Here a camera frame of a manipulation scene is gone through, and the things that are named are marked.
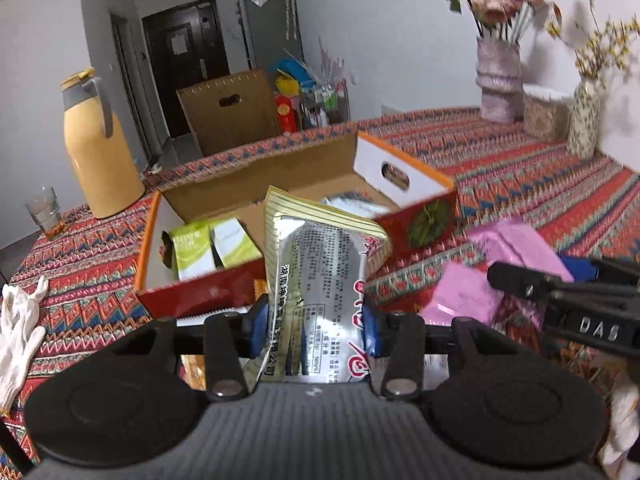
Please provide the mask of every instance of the pink package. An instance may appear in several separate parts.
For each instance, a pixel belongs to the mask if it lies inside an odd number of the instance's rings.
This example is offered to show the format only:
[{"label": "pink package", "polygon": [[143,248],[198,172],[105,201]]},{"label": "pink package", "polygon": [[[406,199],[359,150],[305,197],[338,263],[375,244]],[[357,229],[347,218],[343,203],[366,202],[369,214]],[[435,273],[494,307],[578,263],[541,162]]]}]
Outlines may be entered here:
[{"label": "pink package", "polygon": [[491,288],[485,273],[452,262],[443,269],[431,301],[419,313],[424,322],[450,326],[453,318],[468,316],[491,325],[502,293]]},{"label": "pink package", "polygon": [[466,234],[480,246],[489,266],[505,262],[560,276],[567,283],[574,280],[545,239],[520,217],[469,229]]}]

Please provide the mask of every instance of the floral vase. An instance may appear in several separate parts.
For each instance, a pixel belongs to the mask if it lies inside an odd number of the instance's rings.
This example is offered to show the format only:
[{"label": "floral vase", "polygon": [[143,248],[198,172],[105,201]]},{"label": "floral vase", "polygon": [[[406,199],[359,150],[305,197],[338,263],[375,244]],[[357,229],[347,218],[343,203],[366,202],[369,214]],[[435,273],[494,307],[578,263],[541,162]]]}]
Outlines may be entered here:
[{"label": "floral vase", "polygon": [[522,114],[520,48],[508,41],[478,38],[480,115],[493,123],[513,123]]},{"label": "floral vase", "polygon": [[595,79],[582,78],[575,89],[567,150],[579,158],[593,157],[600,126],[600,91]]}]

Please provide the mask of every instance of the red box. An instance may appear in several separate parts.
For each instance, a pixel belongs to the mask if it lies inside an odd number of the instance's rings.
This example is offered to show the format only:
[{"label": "red box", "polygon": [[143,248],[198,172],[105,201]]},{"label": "red box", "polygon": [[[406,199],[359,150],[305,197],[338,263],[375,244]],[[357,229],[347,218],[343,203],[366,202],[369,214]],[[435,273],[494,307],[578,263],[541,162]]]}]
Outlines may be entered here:
[{"label": "red box", "polygon": [[448,176],[363,133],[301,146],[204,182],[157,192],[134,281],[140,301],[154,317],[195,316],[254,302],[254,280],[265,278],[263,258],[179,282],[175,270],[162,262],[162,232],[198,218],[238,218],[262,251],[262,199],[270,185],[311,200],[360,192],[386,206],[391,212],[376,221],[389,233],[394,245],[391,263],[417,249],[411,247],[408,237],[409,232],[415,234],[416,225],[418,241],[431,244],[424,236],[424,226],[433,223],[435,203],[439,211],[438,232],[442,232],[433,243],[448,237],[457,199],[455,185]]}]

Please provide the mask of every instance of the white glove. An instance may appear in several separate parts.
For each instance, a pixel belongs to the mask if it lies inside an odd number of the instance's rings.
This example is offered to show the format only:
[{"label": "white glove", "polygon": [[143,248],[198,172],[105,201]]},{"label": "white glove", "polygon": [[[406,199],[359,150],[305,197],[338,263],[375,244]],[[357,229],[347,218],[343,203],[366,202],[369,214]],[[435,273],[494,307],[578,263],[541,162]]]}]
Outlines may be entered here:
[{"label": "white glove", "polygon": [[7,415],[24,380],[31,358],[40,348],[45,330],[38,325],[40,301],[47,295],[49,280],[41,276],[33,294],[19,286],[2,288],[0,314],[0,416]]}]

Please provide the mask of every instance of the snack bag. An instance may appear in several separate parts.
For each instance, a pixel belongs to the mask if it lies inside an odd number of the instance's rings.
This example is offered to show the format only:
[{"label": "snack bag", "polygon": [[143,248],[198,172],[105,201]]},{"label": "snack bag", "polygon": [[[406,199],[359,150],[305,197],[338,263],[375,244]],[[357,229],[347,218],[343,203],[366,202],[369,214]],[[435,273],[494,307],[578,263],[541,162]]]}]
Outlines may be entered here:
[{"label": "snack bag", "polygon": [[362,379],[364,280],[391,254],[388,235],[371,220],[275,187],[265,229],[270,348],[261,380]]},{"label": "snack bag", "polygon": [[419,313],[426,324],[450,326],[453,318],[467,316],[491,326],[502,301],[486,274],[460,264],[445,264],[433,297]]},{"label": "snack bag", "polygon": [[480,246],[488,266],[505,262],[560,276],[567,283],[574,280],[545,239],[520,217],[470,229],[467,237]]}]

